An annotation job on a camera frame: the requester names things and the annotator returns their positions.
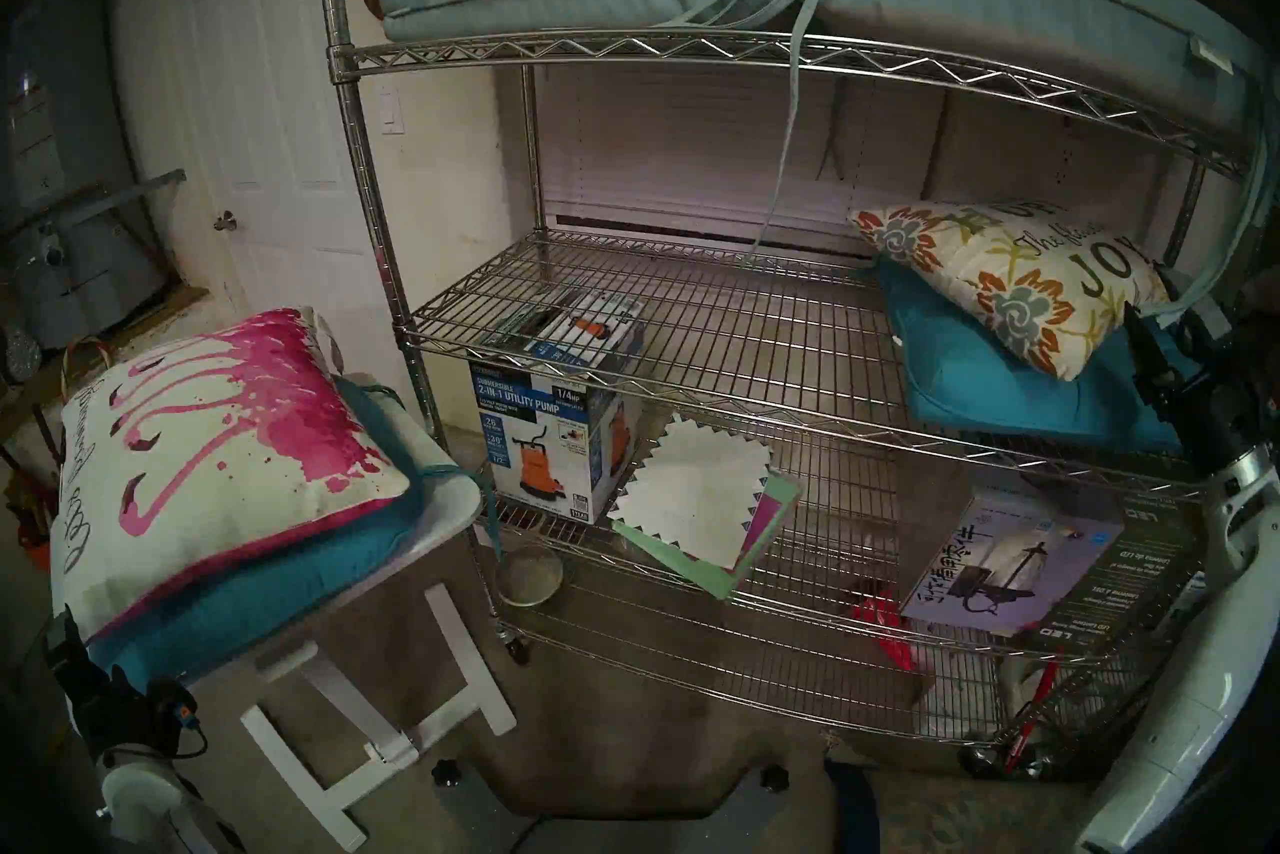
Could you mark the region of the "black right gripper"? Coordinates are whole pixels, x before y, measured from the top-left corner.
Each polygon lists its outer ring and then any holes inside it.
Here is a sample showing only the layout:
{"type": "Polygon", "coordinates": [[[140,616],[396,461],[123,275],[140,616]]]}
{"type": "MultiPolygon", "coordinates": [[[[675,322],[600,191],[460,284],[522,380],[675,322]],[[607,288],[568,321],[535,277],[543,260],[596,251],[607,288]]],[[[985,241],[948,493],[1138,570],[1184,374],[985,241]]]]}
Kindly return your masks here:
{"type": "Polygon", "coordinates": [[[1221,360],[1187,378],[1169,364],[1133,303],[1124,305],[1123,326],[1134,387],[1178,434],[1190,467],[1225,469],[1260,444],[1276,442],[1276,399],[1263,371],[1221,360]]]}

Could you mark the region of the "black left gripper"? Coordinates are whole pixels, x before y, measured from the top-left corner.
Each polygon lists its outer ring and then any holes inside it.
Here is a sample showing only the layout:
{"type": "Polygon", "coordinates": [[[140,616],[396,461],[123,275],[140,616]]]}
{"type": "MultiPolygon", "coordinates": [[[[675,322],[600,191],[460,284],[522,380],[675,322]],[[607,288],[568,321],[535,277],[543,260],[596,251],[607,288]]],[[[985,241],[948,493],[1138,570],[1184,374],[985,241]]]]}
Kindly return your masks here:
{"type": "Polygon", "coordinates": [[[61,608],[42,634],[47,670],[60,679],[76,730],[91,758],[111,750],[165,755],[165,695],[155,684],[138,691],[115,666],[110,673],[93,665],[73,612],[61,608]]]}

